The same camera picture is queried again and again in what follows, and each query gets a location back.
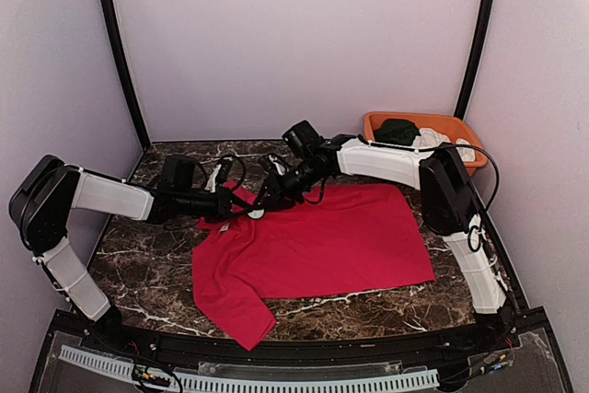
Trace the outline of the red t-shirt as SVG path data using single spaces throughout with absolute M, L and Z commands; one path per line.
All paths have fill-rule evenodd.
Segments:
M 433 281 L 418 223 L 390 184 L 329 186 L 321 203 L 212 224 L 192 251 L 195 305 L 250 351 L 273 329 L 268 299 L 391 289 Z

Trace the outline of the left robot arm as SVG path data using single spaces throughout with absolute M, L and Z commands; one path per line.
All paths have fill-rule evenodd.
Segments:
M 253 211 L 252 204 L 225 186 L 232 160 L 221 159 L 204 182 L 193 184 L 203 169 L 194 158 L 168 156 L 150 186 L 64 163 L 44 156 L 13 194 L 8 212 L 21 242 L 56 283 L 69 302 L 95 324 L 93 335 L 111 353 L 130 344 L 130 333 L 116 320 L 119 310 L 98 287 L 73 249 L 67 223 L 73 210 L 88 210 L 150 224 L 164 224 L 177 216 L 209 222 L 231 220 Z

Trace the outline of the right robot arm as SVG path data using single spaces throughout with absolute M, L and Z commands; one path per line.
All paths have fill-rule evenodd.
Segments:
M 479 200 L 458 145 L 408 147 L 369 142 L 350 134 L 327 139 L 309 121 L 292 126 L 283 140 L 300 161 L 291 166 L 275 154 L 260 160 L 267 178 L 253 203 L 254 215 L 302 203 L 315 184 L 338 175 L 409 186 L 421 194 L 422 220 L 453 252 L 475 313 L 488 315 L 470 329 L 470 343 L 488 351 L 503 338 L 505 324 L 495 315 L 504 308 L 508 289 L 486 238 L 488 208 Z

